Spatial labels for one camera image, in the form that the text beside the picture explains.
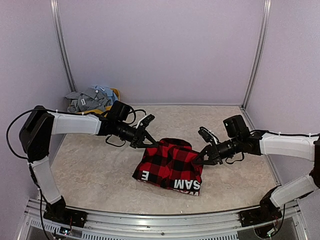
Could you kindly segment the aluminium front frame rail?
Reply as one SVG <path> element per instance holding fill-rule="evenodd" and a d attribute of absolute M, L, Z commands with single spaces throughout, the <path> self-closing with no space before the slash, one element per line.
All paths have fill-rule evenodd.
<path fill-rule="evenodd" d="M 284 218 L 243 225 L 242 212 L 258 206 L 231 210 L 179 214 L 123 213 L 70 206 L 86 212 L 82 226 L 70 226 L 41 216 L 45 204 L 29 199 L 17 227 L 15 240 L 259 240 L 258 235 L 276 226 L 272 240 L 308 240 L 307 226 L 296 201 L 281 211 Z"/>

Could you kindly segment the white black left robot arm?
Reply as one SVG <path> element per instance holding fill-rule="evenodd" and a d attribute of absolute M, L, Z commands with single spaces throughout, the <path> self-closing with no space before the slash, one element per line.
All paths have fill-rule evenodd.
<path fill-rule="evenodd" d="M 127 123 L 134 109 L 120 101 L 115 101 L 103 113 L 69 113 L 53 111 L 41 105 L 29 112 L 25 124 L 19 132 L 19 140 L 26 154 L 31 177 L 45 200 L 47 212 L 63 223 L 70 218 L 70 211 L 56 185 L 50 165 L 51 138 L 55 135 L 87 134 L 95 136 L 116 136 L 129 142 L 134 149 L 157 147 L 157 142 L 146 127 L 154 120 L 154 115 L 144 116 L 136 126 Z"/>

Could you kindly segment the grey button shirt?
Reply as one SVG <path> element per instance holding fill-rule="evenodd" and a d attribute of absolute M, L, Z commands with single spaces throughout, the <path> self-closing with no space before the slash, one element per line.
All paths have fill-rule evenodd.
<path fill-rule="evenodd" d="M 79 113 L 93 110 L 100 110 L 102 112 L 104 105 L 104 96 L 94 87 L 89 87 L 81 92 L 71 92 L 65 96 L 67 100 L 70 100 L 70 104 L 67 108 L 69 113 Z"/>

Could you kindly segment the left aluminium corner post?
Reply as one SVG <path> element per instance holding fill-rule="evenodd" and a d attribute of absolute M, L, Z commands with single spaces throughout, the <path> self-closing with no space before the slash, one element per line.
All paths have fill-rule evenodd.
<path fill-rule="evenodd" d="M 60 52 L 60 57 L 62 60 L 62 65 L 66 74 L 67 84 L 69 90 L 71 92 L 75 92 L 77 90 L 72 72 L 70 67 L 70 62 L 67 54 L 67 49 L 64 40 L 62 22 L 60 17 L 60 10 L 59 10 L 59 2 L 57 0 L 50 0 L 50 8 L 53 18 L 53 24 L 55 29 L 55 34 L 57 38 L 57 44 Z"/>

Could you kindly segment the right aluminium corner post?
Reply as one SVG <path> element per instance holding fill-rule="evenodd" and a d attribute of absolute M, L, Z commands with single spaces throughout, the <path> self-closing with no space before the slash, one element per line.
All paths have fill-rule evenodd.
<path fill-rule="evenodd" d="M 269 19 L 270 19 L 270 13 L 271 13 L 271 0 L 265 0 L 263 2 L 263 11 L 262 11 L 262 17 L 261 17 L 261 24 L 258 34 L 258 41 L 257 46 L 255 50 L 255 55 L 253 59 L 253 65 L 250 71 L 249 81 L 248 85 L 245 91 L 244 99 L 241 105 L 241 108 L 245 112 L 249 106 L 250 99 L 254 90 L 254 86 L 257 80 L 257 75 L 259 71 L 259 66 L 261 63 L 261 59 L 263 56 L 266 36 L 268 32 L 268 25 L 269 25 Z"/>

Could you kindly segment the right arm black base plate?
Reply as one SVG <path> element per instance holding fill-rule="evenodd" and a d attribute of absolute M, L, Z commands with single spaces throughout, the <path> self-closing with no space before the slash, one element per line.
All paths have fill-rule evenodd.
<path fill-rule="evenodd" d="M 261 207 L 239 212 L 240 223 L 242 227 L 259 225 L 281 218 L 282 212 L 279 209 L 269 211 Z"/>

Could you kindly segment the yellow plastic basket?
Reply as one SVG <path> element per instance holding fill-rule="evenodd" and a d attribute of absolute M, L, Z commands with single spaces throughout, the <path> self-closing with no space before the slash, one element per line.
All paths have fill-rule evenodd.
<path fill-rule="evenodd" d="M 115 103 L 115 101 L 120 101 L 120 92 L 116 88 L 108 88 L 100 86 L 98 87 L 98 90 L 102 93 L 104 99 L 102 101 L 103 103 L 103 111 L 109 110 L 112 105 Z"/>

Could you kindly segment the red black plaid shirt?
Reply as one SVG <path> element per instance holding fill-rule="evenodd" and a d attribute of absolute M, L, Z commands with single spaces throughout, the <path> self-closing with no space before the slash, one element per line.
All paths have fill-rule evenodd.
<path fill-rule="evenodd" d="M 203 165 L 194 163 L 200 154 L 182 139 L 162 138 L 157 147 L 144 150 L 132 177 L 163 189 L 199 196 Z"/>

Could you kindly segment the aluminium corner post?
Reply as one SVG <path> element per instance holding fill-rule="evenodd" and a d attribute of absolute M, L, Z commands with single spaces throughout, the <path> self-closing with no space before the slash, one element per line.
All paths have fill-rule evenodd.
<path fill-rule="evenodd" d="M 62 22 L 60 17 L 60 10 L 59 10 L 59 2 L 57 0 L 50 0 L 50 8 L 53 18 L 53 24 L 55 29 L 55 34 L 57 38 L 57 44 L 60 52 L 60 57 L 62 60 L 62 65 L 66 74 L 67 84 L 69 90 L 71 92 L 75 92 L 77 90 L 72 72 L 70 67 L 70 62 L 67 54 L 67 49 L 64 40 Z"/>
<path fill-rule="evenodd" d="M 268 25 L 269 25 L 269 19 L 270 19 L 270 13 L 271 13 L 271 0 L 265 0 L 263 2 L 263 11 L 262 11 L 262 17 L 261 17 L 261 24 L 258 34 L 258 41 L 257 46 L 255 50 L 255 55 L 253 59 L 253 65 L 250 71 L 249 81 L 248 85 L 245 91 L 244 99 L 241 105 L 241 108 L 245 112 L 249 106 L 250 99 L 254 90 L 254 86 L 257 80 L 257 75 L 259 71 L 259 66 L 261 63 L 261 59 L 263 56 L 266 36 L 268 32 Z"/>

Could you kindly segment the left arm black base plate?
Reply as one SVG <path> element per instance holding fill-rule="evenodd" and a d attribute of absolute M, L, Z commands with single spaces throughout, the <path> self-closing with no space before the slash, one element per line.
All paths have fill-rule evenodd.
<path fill-rule="evenodd" d="M 85 211 L 66 208 L 62 216 L 54 215 L 46 210 L 43 214 L 44 219 L 55 223 L 68 225 L 70 227 L 84 228 L 88 213 Z"/>

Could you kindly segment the light blue shirt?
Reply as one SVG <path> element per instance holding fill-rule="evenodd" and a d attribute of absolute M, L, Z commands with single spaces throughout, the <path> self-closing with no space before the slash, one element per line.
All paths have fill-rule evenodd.
<path fill-rule="evenodd" d="M 114 89 L 100 85 L 95 85 L 93 88 L 95 90 L 98 90 L 106 98 L 105 106 L 111 106 L 115 101 L 120 100 L 119 95 L 115 92 Z"/>

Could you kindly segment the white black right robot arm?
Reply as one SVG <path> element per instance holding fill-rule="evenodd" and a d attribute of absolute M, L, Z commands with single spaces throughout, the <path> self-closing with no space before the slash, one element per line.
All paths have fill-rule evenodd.
<path fill-rule="evenodd" d="M 239 213 L 242 226 L 265 223 L 284 216 L 280 210 L 286 203 L 304 198 L 320 188 L 320 136 L 319 134 L 285 134 L 268 130 L 250 130 L 241 115 L 223 121 L 229 140 L 219 142 L 213 133 L 201 126 L 198 133 L 208 144 L 193 160 L 198 165 L 217 165 L 227 162 L 236 154 L 279 155 L 301 158 L 313 162 L 309 174 L 285 185 L 269 190 L 259 207 Z"/>

